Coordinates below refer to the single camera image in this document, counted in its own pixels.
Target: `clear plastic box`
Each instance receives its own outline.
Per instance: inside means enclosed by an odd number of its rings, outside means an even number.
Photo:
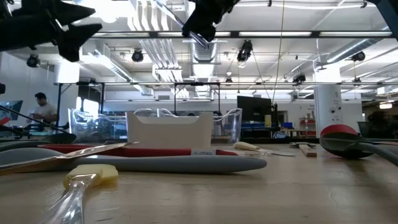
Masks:
[[[125,116],[106,116],[89,114],[76,109],[69,109],[69,132],[79,139],[126,139],[127,126]],[[134,112],[138,116],[165,117],[173,116],[167,109],[142,108]],[[219,142],[235,143],[241,135],[242,109],[235,108],[224,116],[213,117],[212,139]]]

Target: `spatula handle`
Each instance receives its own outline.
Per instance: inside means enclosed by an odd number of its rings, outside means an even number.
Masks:
[[[39,224],[84,224],[83,196],[86,185],[70,186],[69,191],[53,205]]]
[[[63,159],[59,157],[48,157],[44,159],[35,159],[25,162],[16,162],[0,166],[0,176],[15,174],[20,172],[40,171],[44,168],[55,165]]]

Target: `black monitor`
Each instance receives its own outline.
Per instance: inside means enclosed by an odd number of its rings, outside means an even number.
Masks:
[[[21,107],[22,107],[22,102],[23,102],[22,100],[0,101],[0,105],[19,113],[21,110]],[[3,119],[3,118],[7,118],[9,121],[10,120],[16,121],[16,120],[18,120],[18,114],[10,113],[8,111],[4,111],[4,110],[0,109],[0,119]]]
[[[271,99],[238,96],[237,102],[238,108],[243,110],[242,121],[264,122],[264,116],[272,114]]]

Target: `wooden table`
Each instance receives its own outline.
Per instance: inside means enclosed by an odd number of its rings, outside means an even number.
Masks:
[[[90,223],[349,223],[398,222],[398,168],[378,156],[346,161],[318,149],[269,156],[265,169],[227,175],[121,173],[118,186],[88,192]],[[66,173],[0,177],[2,224],[35,223],[62,195]]]

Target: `ceiling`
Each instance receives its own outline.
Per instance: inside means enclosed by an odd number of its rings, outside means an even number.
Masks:
[[[381,30],[385,27],[385,22],[379,11],[374,5],[368,3],[368,6],[361,9],[362,0],[286,0],[283,8],[282,1],[273,0],[273,5],[267,7],[268,1],[246,1],[238,3],[231,14],[224,16],[222,23],[217,27],[222,30]],[[153,10],[153,2],[147,1],[147,18],[150,23]],[[183,0],[168,0],[167,6],[173,9],[183,21],[187,19],[185,5]],[[80,21],[80,24],[100,22],[103,24],[102,31],[132,31],[128,24],[132,21],[131,1],[110,1],[96,0],[95,8],[97,15]],[[142,17],[143,2],[139,1],[138,16]],[[161,11],[157,8],[158,24],[161,23]],[[167,24],[170,30],[180,31],[180,28],[174,21],[167,18]],[[150,30],[155,30],[152,24],[149,24]],[[317,55],[330,54],[342,46],[352,42],[354,39],[252,39],[253,54],[247,61],[245,67],[239,68],[236,60],[236,53],[243,43],[243,39],[223,39],[218,41],[212,76],[208,77],[209,82],[224,82],[227,72],[231,72],[231,78],[234,82],[260,82],[261,77],[264,81],[292,81],[292,77],[297,74],[292,72],[294,68],[301,66],[302,72],[306,74],[307,81],[312,80],[313,67],[312,62],[306,60],[315,60]],[[195,74],[192,71],[192,55],[190,43],[187,39],[172,39],[172,47],[178,60],[178,65],[182,69],[182,78],[184,81],[194,81]],[[153,63],[145,49],[144,60],[136,63],[131,60],[134,49],[142,49],[140,41],[137,39],[101,39],[89,40],[87,45],[94,45],[98,50],[102,50],[105,45],[110,49],[107,56],[126,71],[134,80],[140,82],[159,82],[152,75]],[[342,61],[339,63],[341,78],[343,81],[352,80],[355,75],[361,76],[365,73],[376,72],[383,67],[398,62],[398,42],[395,39],[384,39],[364,50],[366,60],[357,62],[354,68],[352,61]],[[26,53],[26,49],[14,52],[14,54]],[[117,75],[105,67],[102,63],[95,60],[88,60],[83,47],[81,58],[82,71],[81,77],[95,78],[100,82],[119,81]],[[55,52],[45,52],[40,54],[42,60],[50,63],[57,63],[60,58]],[[378,82],[381,80],[394,81],[398,79],[398,66],[392,67],[386,72],[378,73],[370,77],[362,76],[363,82]],[[226,86],[225,88],[235,89],[237,86]],[[263,86],[241,86],[240,88],[261,89]],[[373,91],[376,86],[366,86],[363,89]],[[135,90],[129,86],[112,86],[107,88],[112,91]]]

